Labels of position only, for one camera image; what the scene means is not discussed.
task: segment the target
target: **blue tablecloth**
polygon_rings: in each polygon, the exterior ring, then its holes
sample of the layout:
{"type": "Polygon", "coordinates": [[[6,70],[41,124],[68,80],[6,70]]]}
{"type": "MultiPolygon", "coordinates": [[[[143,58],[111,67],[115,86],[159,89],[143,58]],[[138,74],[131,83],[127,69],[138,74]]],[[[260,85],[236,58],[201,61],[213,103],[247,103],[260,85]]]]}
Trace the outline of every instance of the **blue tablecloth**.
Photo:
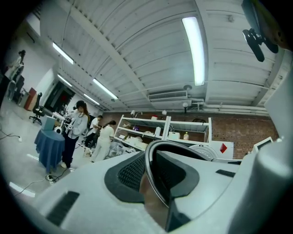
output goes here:
{"type": "Polygon", "coordinates": [[[62,152],[65,147],[65,139],[62,135],[54,131],[40,130],[35,139],[36,150],[39,153],[38,160],[50,172],[50,166],[56,168],[61,161],[62,152]]]}

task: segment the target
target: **brick wall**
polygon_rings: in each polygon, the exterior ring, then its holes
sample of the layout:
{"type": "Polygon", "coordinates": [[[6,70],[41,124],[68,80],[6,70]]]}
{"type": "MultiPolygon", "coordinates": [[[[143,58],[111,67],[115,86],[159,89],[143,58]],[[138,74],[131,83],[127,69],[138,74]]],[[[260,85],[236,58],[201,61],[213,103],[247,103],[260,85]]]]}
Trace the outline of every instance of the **brick wall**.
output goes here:
{"type": "MultiPolygon", "coordinates": [[[[104,113],[102,124],[106,124],[111,120],[115,120],[117,124],[121,116],[130,117],[130,113],[104,113]]],[[[158,119],[165,119],[160,113],[143,113],[138,118],[150,119],[153,114],[158,119]]],[[[242,159],[245,153],[252,150],[255,143],[260,142],[267,137],[273,140],[278,138],[277,131],[273,122],[268,117],[244,116],[244,115],[226,115],[226,114],[205,114],[196,115],[194,113],[167,113],[172,117],[173,121],[191,122],[195,118],[204,119],[208,122],[208,117],[212,118],[212,139],[216,141],[234,142],[234,158],[242,159]]],[[[189,133],[190,140],[203,141],[203,134],[189,133]]]]}

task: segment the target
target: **black chair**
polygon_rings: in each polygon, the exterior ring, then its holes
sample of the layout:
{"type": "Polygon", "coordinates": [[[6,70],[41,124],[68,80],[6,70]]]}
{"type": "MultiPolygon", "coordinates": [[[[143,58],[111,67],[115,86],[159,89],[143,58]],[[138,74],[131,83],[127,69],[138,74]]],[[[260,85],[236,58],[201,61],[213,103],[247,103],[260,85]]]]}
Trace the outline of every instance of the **black chair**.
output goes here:
{"type": "Polygon", "coordinates": [[[43,106],[39,107],[40,104],[40,99],[41,99],[42,93],[38,94],[37,101],[35,106],[33,107],[33,113],[35,113],[35,116],[30,116],[29,118],[33,118],[33,122],[36,120],[42,125],[42,121],[39,119],[41,116],[45,116],[45,113],[42,112],[43,106]]]}

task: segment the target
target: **air conditioner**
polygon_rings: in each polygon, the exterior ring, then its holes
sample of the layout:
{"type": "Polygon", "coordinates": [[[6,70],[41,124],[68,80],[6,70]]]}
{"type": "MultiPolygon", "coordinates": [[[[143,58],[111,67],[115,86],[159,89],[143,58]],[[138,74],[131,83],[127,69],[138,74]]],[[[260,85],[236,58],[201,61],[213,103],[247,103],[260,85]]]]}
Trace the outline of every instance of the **air conditioner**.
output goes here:
{"type": "Polygon", "coordinates": [[[175,91],[168,93],[150,94],[148,100],[155,101],[173,101],[173,100],[186,100],[188,98],[187,91],[175,91]]]}
{"type": "Polygon", "coordinates": [[[152,105],[157,110],[184,110],[184,102],[191,106],[191,100],[155,101],[152,105]]]}

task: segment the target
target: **shoe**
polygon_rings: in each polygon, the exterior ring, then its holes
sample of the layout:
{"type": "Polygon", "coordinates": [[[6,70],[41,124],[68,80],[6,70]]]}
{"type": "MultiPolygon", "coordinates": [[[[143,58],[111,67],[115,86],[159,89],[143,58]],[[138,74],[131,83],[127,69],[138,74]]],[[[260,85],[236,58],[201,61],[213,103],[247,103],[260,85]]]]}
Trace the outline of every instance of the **shoe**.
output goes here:
{"type": "Polygon", "coordinates": [[[62,166],[63,168],[67,168],[65,162],[62,162],[60,166],[62,166]]]}

